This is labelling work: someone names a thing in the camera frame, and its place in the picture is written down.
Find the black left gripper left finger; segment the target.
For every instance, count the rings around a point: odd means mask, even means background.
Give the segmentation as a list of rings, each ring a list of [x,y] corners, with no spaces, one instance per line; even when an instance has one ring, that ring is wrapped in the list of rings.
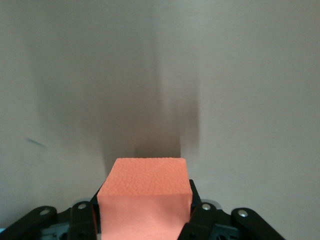
[[[100,214],[97,195],[79,200],[58,213],[53,206],[37,207],[4,229],[6,240],[97,240]]]

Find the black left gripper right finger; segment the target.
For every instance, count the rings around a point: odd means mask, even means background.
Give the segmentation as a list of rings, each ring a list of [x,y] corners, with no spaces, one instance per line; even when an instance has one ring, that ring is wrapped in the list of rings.
[[[240,207],[227,214],[213,200],[201,199],[194,181],[190,220],[184,224],[180,240],[283,240],[256,211]]]

